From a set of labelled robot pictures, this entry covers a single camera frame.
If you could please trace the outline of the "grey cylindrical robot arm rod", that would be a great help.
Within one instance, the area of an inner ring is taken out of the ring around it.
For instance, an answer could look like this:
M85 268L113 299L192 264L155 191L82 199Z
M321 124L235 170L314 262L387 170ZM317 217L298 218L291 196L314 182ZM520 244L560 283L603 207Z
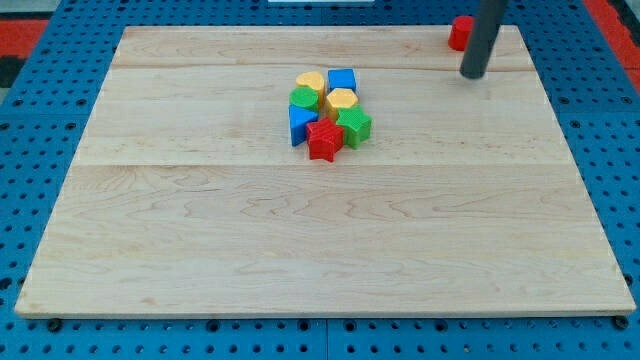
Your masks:
M502 25L508 0L481 0L459 68L467 79L482 78Z

